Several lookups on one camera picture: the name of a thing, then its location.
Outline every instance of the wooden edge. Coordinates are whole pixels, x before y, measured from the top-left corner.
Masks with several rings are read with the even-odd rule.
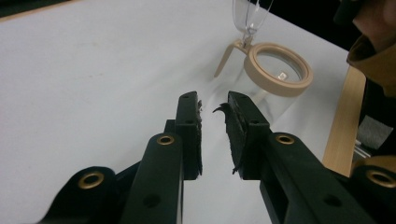
[[[0,22],[13,20],[13,19],[16,19],[16,18],[19,18],[19,17],[31,15],[33,13],[37,13],[37,12],[40,12],[40,11],[43,11],[43,10],[47,10],[47,9],[51,9],[51,8],[54,8],[54,7],[63,6],[65,4],[69,4],[71,2],[76,2],[76,1],[77,0],[67,0],[65,2],[53,4],[53,5],[50,5],[50,6],[47,6],[47,7],[40,7],[40,8],[24,11],[24,12],[21,12],[21,13],[17,13],[17,14],[14,14],[14,15],[10,15],[10,16],[6,16],[6,17],[3,17],[3,18],[0,18]]]
[[[335,111],[322,163],[338,174],[349,176],[366,78],[350,66]]]

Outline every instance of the clear glass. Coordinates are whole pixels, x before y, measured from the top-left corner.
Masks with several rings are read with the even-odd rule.
[[[273,0],[233,0],[233,23],[243,41],[253,37],[262,26]]]
[[[285,82],[302,80],[302,71],[290,59],[275,53],[261,52],[257,55],[259,66],[266,73]],[[292,105],[297,97],[285,97],[272,94],[257,86],[242,70],[234,76],[232,91],[238,91],[249,96],[260,109],[265,118],[273,125],[280,116]]]

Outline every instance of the circular holder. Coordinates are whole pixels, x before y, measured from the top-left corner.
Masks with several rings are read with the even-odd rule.
[[[289,82],[269,74],[259,65],[260,53],[271,55],[287,63],[296,71],[300,80]],[[286,97],[300,95],[313,80],[312,70],[301,56],[290,49],[272,43],[257,44],[249,49],[245,58],[245,71],[250,79],[262,89]]]

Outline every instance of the brass grommet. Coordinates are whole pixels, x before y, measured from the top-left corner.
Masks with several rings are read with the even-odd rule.
[[[376,170],[369,170],[367,171],[366,175],[367,178],[369,178],[371,181],[373,181],[379,186],[388,189],[396,188],[396,180],[383,172],[379,172]]]
[[[157,138],[157,143],[163,146],[171,145],[175,142],[175,138],[171,135],[163,135]]]
[[[95,179],[93,181],[87,181],[87,179],[90,177],[95,177]],[[100,173],[98,171],[93,171],[93,172],[85,174],[78,181],[78,186],[81,189],[93,189],[93,188],[99,186],[104,180],[105,180],[105,176],[102,173]]]
[[[294,143],[294,138],[285,134],[279,134],[276,136],[276,141],[284,145],[291,145]]]

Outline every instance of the white table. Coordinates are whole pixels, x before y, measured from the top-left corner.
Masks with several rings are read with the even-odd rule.
[[[81,169],[118,173],[140,161],[188,91],[203,102],[204,175],[185,182],[184,223],[270,223],[259,182],[232,175],[224,116],[212,113],[242,69],[236,51],[213,78],[240,36],[232,0],[81,0],[1,22],[0,223],[37,222]],[[297,135],[321,160],[347,52],[271,14],[254,42],[311,65],[313,84],[272,130]]]

